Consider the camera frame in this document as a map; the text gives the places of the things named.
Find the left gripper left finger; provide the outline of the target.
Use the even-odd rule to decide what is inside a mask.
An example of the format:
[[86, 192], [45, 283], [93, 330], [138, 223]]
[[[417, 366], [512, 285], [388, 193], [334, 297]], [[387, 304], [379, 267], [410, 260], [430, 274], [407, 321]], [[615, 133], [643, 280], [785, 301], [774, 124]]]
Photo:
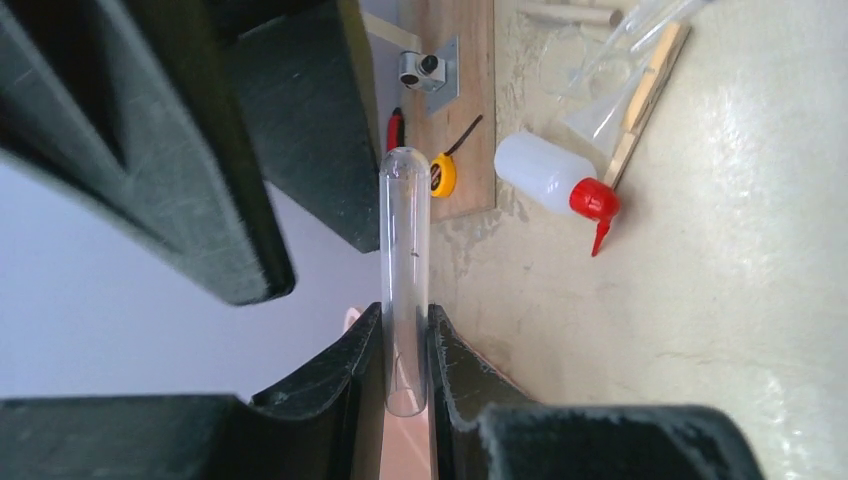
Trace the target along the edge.
[[381, 309], [249, 401], [230, 394], [5, 399], [5, 479], [375, 479]]

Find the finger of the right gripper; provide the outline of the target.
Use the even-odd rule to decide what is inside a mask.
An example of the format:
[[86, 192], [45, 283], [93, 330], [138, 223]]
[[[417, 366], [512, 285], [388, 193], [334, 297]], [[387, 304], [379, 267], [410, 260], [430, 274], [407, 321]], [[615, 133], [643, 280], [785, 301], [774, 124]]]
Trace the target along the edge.
[[202, 1], [5, 1], [1, 157], [218, 299], [294, 268]]
[[214, 1], [265, 178], [356, 250], [379, 248], [381, 143], [357, 1]]

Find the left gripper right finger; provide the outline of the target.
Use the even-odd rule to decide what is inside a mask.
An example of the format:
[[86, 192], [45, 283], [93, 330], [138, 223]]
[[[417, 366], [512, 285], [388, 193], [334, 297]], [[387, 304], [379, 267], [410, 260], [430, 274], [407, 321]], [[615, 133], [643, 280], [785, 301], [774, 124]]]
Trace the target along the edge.
[[743, 432], [700, 405], [545, 405], [429, 307], [436, 479], [761, 479]]

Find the clear glass test tube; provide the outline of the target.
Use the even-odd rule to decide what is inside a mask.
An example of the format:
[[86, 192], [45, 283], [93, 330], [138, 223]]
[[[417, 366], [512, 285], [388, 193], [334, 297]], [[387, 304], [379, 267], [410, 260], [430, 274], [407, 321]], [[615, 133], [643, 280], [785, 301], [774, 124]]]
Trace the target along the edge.
[[430, 161], [395, 148], [381, 162], [379, 186], [385, 407], [406, 418], [427, 404]]
[[640, 1], [603, 42], [591, 40], [581, 66], [570, 75], [564, 95], [594, 100], [623, 87], [647, 60], [663, 30], [686, 23], [705, 0]]

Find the pink plastic bin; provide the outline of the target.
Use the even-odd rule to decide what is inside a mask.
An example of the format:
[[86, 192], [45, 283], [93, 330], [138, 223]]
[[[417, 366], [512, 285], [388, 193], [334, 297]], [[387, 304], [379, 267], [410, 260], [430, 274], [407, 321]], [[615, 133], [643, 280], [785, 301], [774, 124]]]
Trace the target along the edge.
[[432, 304], [427, 336], [427, 407], [414, 417], [384, 417], [382, 479], [487, 479], [490, 455], [478, 416], [490, 405], [536, 402], [457, 332]]

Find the yellow tape measure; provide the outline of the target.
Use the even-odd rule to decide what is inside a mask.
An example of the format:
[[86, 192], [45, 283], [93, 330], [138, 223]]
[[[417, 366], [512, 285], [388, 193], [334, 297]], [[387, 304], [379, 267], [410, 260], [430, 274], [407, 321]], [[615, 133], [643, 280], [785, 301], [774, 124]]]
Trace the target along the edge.
[[458, 179], [453, 154], [463, 145], [482, 120], [483, 115], [479, 114], [453, 145], [431, 161], [430, 193], [432, 197], [447, 198], [453, 193]]

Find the wooden board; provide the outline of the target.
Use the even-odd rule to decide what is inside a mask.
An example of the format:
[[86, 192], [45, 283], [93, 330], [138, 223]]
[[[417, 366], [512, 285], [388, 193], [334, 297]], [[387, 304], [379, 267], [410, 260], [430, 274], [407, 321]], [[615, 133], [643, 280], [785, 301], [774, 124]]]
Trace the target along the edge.
[[492, 1], [400, 1], [400, 26], [420, 38], [419, 50], [448, 61], [448, 84], [425, 94], [401, 89], [408, 144], [434, 159], [481, 121], [453, 152], [452, 193], [431, 202], [434, 223], [495, 207], [495, 49]]

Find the white squeeze bottle red cap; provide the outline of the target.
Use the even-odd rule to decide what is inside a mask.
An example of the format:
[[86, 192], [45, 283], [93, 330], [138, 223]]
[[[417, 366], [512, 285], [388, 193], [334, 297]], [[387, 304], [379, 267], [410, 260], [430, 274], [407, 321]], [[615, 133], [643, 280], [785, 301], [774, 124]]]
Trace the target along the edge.
[[621, 209], [615, 190], [598, 179], [587, 158], [528, 131], [505, 137], [494, 156], [497, 176], [556, 214], [575, 214], [596, 225], [591, 255], [600, 253]]

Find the clear plastic funnel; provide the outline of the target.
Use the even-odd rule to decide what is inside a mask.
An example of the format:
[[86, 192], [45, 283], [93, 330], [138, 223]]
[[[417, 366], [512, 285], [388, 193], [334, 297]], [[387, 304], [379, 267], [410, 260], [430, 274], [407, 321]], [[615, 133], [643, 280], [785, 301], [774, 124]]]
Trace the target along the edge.
[[611, 157], [622, 133], [625, 111], [648, 65], [623, 57], [604, 60], [587, 75], [588, 102], [561, 117], [562, 123], [598, 152]]

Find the round wooden dowel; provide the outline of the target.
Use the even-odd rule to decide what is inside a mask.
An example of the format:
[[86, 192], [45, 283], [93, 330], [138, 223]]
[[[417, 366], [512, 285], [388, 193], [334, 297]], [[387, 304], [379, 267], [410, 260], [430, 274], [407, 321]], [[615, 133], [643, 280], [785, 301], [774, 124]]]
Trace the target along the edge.
[[585, 5], [523, 2], [516, 10], [535, 21], [556, 25], [589, 25], [617, 27], [624, 19], [621, 10]]

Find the flat wooden stick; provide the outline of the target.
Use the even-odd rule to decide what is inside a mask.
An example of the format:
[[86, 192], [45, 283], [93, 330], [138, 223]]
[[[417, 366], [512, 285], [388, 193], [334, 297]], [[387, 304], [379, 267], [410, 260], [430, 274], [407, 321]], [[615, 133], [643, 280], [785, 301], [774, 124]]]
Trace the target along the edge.
[[690, 31], [685, 22], [672, 22], [662, 31], [624, 112], [622, 134], [603, 177], [609, 187], [617, 187]]

